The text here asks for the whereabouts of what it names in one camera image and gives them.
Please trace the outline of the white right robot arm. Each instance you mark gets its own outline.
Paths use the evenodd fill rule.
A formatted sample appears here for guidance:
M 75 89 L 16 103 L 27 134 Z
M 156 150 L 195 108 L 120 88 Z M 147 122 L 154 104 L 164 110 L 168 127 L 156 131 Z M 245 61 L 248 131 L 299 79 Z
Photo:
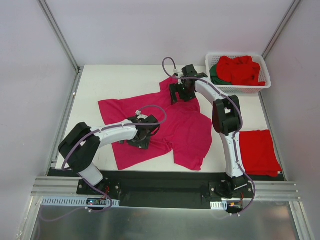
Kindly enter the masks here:
M 174 69 L 177 83 L 169 86 L 171 103 L 188 102 L 200 93 L 212 105 L 212 125 L 223 144 L 226 161 L 225 179 L 214 188 L 215 194 L 231 199 L 242 193 L 248 185 L 240 149 L 240 130 L 243 118 L 240 101 L 236 95 L 227 95 L 214 86 L 205 73 L 198 73 L 194 66 L 187 65 L 181 71 Z

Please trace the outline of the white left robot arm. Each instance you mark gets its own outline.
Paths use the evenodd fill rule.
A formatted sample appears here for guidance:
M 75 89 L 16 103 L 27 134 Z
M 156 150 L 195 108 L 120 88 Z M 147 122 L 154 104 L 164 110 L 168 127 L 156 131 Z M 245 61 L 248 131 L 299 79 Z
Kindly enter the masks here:
M 138 149 L 147 150 L 151 137 L 157 134 L 161 124 L 153 115 L 135 115 L 102 127 L 91 127 L 80 122 L 58 146 L 64 159 L 61 170 L 72 171 L 94 194 L 106 197 L 111 187 L 93 163 L 98 149 L 127 141 Z

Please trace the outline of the pink t shirt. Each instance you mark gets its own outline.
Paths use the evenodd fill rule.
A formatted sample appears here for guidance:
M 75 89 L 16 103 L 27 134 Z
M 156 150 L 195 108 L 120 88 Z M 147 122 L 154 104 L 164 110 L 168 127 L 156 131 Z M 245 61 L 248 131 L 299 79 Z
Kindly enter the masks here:
M 175 164 L 192 171 L 201 170 L 212 144 L 212 121 L 201 114 L 196 98 L 171 103 L 170 84 L 173 78 L 160 82 L 160 91 L 125 99 L 105 99 L 98 102 L 105 125 L 133 117 L 137 110 L 153 115 L 161 125 L 150 138 L 148 149 L 139 149 L 127 142 L 112 144 L 117 168 L 124 170 L 145 161 L 173 152 Z

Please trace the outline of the white plastic laundry basket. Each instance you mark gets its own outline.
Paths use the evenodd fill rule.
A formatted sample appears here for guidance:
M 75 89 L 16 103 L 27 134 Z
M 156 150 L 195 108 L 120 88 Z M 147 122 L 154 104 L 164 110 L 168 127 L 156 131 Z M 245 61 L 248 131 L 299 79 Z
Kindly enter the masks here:
M 255 94 L 271 87 L 262 56 L 249 53 L 208 53 L 205 67 L 209 80 L 225 93 Z

